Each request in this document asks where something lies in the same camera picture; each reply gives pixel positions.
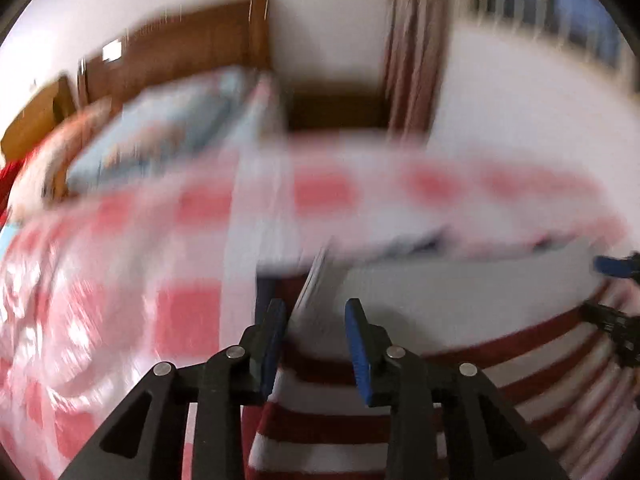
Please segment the red and white striped cloth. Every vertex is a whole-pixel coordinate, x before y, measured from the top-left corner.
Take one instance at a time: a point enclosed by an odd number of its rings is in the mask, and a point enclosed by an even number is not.
[[[25,227],[0,267],[0,440],[26,480],[55,478],[153,363],[201,362],[239,340],[260,266],[309,264],[330,238],[353,254],[443,228],[457,255],[549,234],[625,239],[578,174],[358,142],[207,153],[56,209]],[[362,406],[346,362],[290,342],[273,399],[244,410],[245,435],[258,430],[249,476],[382,478],[386,416]],[[571,305],[440,359],[467,355],[501,378],[574,478],[603,478],[638,424],[631,375]],[[185,470],[192,441],[189,428]]]

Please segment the brown curtain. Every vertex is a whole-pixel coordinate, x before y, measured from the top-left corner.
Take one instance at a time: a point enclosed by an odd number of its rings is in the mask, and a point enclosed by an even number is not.
[[[389,129],[429,135],[447,46],[449,0],[392,0],[385,60]]]

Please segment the wooden headboard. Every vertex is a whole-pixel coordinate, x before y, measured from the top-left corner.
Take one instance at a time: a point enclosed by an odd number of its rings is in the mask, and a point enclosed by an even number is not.
[[[271,68],[269,0],[235,0],[193,12],[166,12],[84,58],[81,106],[111,96],[116,104],[148,86],[227,65]]]

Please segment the screw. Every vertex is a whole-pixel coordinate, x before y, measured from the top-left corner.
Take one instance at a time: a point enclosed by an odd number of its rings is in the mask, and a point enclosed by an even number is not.
[[[462,363],[460,365],[460,373],[465,377],[473,377],[478,373],[478,369],[471,363]]]
[[[392,359],[400,359],[404,357],[406,352],[404,351],[404,348],[402,348],[401,346],[393,345],[386,349],[386,354]]]
[[[240,345],[230,346],[225,353],[229,359],[239,359],[244,355],[244,348]]]
[[[171,371],[171,363],[161,362],[154,366],[154,373],[157,376],[167,375]]]

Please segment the white wall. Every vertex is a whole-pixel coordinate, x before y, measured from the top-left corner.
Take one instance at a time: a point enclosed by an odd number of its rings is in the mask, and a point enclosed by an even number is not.
[[[577,55],[456,23],[429,146],[579,166],[640,242],[640,102]]]
[[[33,0],[0,46],[0,132],[59,71],[147,16],[207,0]],[[281,78],[380,78],[388,0],[272,0]]]

